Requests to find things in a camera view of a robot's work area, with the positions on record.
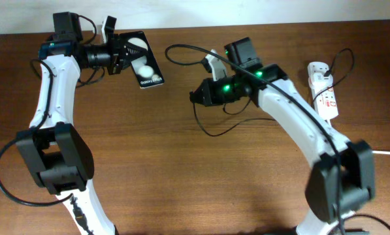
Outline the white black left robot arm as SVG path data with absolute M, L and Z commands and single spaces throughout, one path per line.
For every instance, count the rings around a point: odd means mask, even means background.
M 132 61 L 149 57 L 142 31 L 116 34 L 115 18 L 106 18 L 104 42 L 83 39 L 80 15 L 53 15 L 54 34 L 39 50 L 42 82 L 39 102 L 29 129 L 17 133 L 16 146 L 34 182 L 63 204 L 81 234 L 117 234 L 95 192 L 91 150 L 73 124 L 74 94 L 84 69 L 119 74 Z

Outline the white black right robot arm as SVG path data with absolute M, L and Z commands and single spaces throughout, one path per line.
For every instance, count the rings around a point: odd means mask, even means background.
M 210 50 L 201 64 L 212 74 L 189 94 L 192 104 L 218 106 L 249 97 L 298 145 L 311 168 L 305 197 L 310 211 L 294 234 L 345 234 L 346 220 L 375 197 L 374 155 L 332 128 L 277 65 L 263 65 L 250 38 Z

